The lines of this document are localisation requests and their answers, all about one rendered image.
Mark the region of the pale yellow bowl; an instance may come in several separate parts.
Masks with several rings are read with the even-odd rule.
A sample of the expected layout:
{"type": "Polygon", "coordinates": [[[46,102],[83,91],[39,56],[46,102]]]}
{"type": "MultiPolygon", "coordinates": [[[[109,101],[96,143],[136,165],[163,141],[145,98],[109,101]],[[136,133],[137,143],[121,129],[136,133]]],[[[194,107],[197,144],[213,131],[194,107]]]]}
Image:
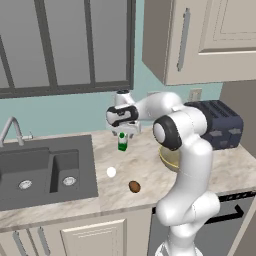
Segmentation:
{"type": "Polygon", "coordinates": [[[163,164],[171,171],[179,171],[179,151],[171,151],[161,146],[159,148],[159,157],[163,164]]]}

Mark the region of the beige base cupboard door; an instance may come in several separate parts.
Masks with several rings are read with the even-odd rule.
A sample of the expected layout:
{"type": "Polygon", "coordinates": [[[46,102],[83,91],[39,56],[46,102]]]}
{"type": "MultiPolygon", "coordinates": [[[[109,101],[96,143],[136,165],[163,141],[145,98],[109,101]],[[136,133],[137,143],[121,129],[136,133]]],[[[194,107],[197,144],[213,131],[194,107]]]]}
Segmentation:
{"type": "Polygon", "coordinates": [[[66,256],[126,256],[127,221],[118,219],[60,231],[66,256]]]}
{"type": "MultiPolygon", "coordinates": [[[[60,231],[56,227],[41,226],[51,251],[50,256],[66,256],[60,231]]],[[[18,231],[27,256],[46,256],[38,235],[38,228],[20,230],[0,229],[0,256],[21,256],[13,239],[13,232],[18,231]]]]}

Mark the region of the beige wall cupboard door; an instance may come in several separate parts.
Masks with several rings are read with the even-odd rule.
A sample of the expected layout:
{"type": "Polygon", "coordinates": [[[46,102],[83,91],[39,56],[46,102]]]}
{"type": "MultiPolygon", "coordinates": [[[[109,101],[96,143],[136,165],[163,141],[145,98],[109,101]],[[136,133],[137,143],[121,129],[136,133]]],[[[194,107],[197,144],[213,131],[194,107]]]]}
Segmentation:
{"type": "Polygon", "coordinates": [[[167,85],[256,79],[256,0],[174,0],[167,85]],[[184,65],[177,62],[190,8],[184,65]]]}

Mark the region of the dark blue toaster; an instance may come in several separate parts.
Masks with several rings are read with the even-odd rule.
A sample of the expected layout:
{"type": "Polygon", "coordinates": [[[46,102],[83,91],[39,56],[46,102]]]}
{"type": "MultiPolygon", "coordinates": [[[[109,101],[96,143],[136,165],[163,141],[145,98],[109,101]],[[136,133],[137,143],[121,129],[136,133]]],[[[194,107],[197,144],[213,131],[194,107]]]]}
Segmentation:
{"type": "Polygon", "coordinates": [[[220,100],[187,102],[186,106],[198,108],[206,115],[208,127],[202,138],[214,150],[236,148],[241,140],[244,123],[242,118],[220,100]]]}

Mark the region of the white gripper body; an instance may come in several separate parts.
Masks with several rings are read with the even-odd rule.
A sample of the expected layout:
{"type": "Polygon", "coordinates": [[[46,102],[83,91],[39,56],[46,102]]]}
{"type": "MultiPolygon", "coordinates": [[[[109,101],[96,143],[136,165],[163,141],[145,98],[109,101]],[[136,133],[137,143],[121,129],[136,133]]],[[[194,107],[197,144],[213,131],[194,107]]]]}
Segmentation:
{"type": "Polygon", "coordinates": [[[109,123],[106,123],[106,128],[110,130],[114,136],[118,136],[121,132],[123,132],[128,136],[133,137],[141,132],[141,124],[139,121],[136,121],[135,123],[121,124],[118,127],[113,127],[109,123]]]}

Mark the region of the beige wall cupboard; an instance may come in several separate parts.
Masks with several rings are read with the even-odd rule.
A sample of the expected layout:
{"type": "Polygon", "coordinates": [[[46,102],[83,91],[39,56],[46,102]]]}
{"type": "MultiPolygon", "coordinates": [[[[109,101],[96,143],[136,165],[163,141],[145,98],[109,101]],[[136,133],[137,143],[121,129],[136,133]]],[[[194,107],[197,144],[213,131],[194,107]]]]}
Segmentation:
{"type": "Polygon", "coordinates": [[[256,79],[256,0],[145,0],[142,61],[164,85],[256,79]]]}

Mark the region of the beige wall outlet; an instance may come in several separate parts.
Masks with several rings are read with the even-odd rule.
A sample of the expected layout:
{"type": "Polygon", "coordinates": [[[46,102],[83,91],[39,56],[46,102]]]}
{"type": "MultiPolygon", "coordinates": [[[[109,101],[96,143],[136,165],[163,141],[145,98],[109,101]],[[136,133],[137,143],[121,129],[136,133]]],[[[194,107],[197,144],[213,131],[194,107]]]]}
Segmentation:
{"type": "Polygon", "coordinates": [[[193,88],[189,92],[189,101],[199,101],[201,99],[202,89],[201,88],[193,88]]]}

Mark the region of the grey dishwasher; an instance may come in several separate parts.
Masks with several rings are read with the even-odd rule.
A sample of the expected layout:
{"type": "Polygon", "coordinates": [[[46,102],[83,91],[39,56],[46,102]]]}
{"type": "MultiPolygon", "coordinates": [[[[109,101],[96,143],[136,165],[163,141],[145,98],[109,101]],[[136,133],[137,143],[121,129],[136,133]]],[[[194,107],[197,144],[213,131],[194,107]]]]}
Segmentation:
{"type": "MultiPolygon", "coordinates": [[[[207,224],[199,230],[195,243],[203,256],[227,256],[242,222],[252,204],[255,191],[246,191],[219,197],[221,208],[219,215],[234,213],[234,206],[238,204],[244,211],[242,218],[218,223],[207,224]]],[[[150,236],[147,256],[167,256],[166,249],[161,245],[167,237],[168,228],[160,224],[155,209],[152,209],[150,236]]]]}

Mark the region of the taupe tall cabinet panel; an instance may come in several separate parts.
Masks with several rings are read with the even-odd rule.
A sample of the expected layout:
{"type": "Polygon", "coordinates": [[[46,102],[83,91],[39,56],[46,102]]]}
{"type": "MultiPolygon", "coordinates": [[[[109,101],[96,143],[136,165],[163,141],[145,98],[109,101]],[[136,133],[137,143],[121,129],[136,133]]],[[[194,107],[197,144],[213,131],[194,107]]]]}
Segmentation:
{"type": "MultiPolygon", "coordinates": [[[[256,192],[256,80],[225,82],[220,100],[238,113],[244,121],[241,145],[255,161],[247,174],[248,181],[256,192]]],[[[256,256],[256,196],[228,256],[256,256]]]]}

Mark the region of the dark framed window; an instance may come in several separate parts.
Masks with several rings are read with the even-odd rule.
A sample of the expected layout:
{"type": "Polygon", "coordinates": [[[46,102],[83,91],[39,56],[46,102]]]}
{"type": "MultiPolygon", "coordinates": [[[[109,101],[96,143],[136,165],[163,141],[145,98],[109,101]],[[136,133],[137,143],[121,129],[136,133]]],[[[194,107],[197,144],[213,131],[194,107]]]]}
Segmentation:
{"type": "Polygon", "coordinates": [[[131,90],[136,0],[0,0],[0,99],[131,90]]]}

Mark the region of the green and white milk carton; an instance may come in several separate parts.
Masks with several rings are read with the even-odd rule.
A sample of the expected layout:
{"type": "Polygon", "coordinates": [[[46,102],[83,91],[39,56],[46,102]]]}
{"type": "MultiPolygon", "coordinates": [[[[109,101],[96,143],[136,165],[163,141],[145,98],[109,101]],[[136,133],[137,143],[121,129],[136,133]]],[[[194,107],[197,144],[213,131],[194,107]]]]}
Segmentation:
{"type": "Polygon", "coordinates": [[[118,149],[125,151],[128,146],[128,135],[124,132],[120,132],[118,136],[118,149]]]}

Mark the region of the dark grey double sink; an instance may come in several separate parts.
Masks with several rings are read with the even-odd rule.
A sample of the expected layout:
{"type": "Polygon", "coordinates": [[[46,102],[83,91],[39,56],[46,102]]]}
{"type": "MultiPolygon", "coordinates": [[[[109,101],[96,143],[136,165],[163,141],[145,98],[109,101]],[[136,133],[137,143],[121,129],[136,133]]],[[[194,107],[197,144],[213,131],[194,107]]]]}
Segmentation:
{"type": "Polygon", "coordinates": [[[91,136],[0,147],[0,211],[97,196],[91,136]]]}

